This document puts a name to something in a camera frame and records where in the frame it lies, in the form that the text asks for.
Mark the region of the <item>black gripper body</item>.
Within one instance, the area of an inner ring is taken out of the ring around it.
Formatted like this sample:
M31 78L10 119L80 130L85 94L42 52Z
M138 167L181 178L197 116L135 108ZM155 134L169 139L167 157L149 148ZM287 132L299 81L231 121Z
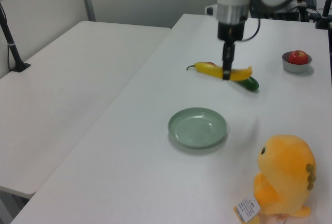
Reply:
M217 37L226 43L234 43L243 39L245 23L229 25L219 22Z

